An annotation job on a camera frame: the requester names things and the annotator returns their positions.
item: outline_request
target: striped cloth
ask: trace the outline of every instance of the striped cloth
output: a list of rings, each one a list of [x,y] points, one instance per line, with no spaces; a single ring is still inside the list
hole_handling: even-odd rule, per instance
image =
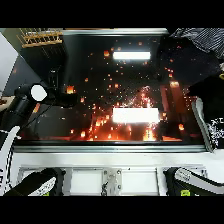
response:
[[[178,28],[171,37],[186,37],[200,50],[224,59],[224,28]]]

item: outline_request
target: metal bracket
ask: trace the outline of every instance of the metal bracket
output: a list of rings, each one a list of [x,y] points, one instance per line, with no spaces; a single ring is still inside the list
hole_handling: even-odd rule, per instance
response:
[[[122,189],[122,169],[103,169],[102,196],[119,196]]]

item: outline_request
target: hand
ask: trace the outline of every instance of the hand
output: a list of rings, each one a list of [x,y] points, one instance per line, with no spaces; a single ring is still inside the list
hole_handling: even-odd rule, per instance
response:
[[[15,96],[2,97],[0,99],[0,112],[7,109],[9,107],[9,105],[12,103],[14,98],[15,98]]]

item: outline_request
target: white circle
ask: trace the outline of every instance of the white circle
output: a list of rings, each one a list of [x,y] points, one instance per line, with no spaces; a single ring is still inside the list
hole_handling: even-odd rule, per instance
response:
[[[47,96],[47,92],[41,85],[34,85],[31,88],[31,95],[36,101],[42,101]]]

